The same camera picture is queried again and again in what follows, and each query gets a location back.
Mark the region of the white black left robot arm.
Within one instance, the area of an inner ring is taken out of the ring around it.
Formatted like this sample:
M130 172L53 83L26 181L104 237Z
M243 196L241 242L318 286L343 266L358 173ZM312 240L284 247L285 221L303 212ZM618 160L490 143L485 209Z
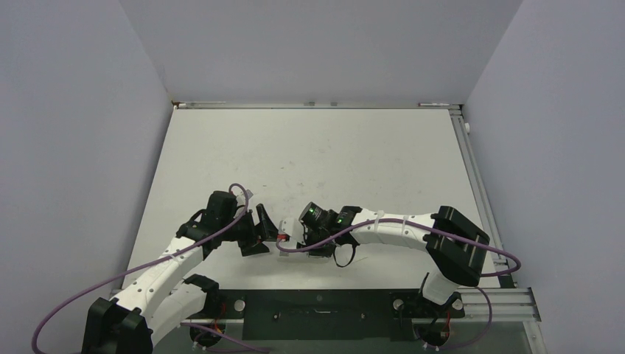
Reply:
M89 308L82 353L151 353L154 346L189 316L210 317L220 307L219 285L192 274L212 251L234 242L243 257L269 251L278 228L264 206L247 208L248 192L213 192L205 208L183 223L159 262L146 267L111 299Z

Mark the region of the white remote control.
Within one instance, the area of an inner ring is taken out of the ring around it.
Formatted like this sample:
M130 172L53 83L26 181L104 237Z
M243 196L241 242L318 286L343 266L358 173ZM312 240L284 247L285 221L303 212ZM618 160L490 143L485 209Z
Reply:
M303 263L312 260L307 252L279 252L278 261L289 263Z

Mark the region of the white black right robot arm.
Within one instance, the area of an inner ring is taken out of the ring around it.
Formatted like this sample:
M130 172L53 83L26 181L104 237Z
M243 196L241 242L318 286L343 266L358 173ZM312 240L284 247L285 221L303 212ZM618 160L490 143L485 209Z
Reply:
M399 246L427 253L436 268L426 276L417 294L417 308L427 316L442 310L461 287L479 284L490 237L451 206L424 215L389 214L359 206L325 210L311 202L298 217L299 225L287 232L298 248L330 257L339 245Z

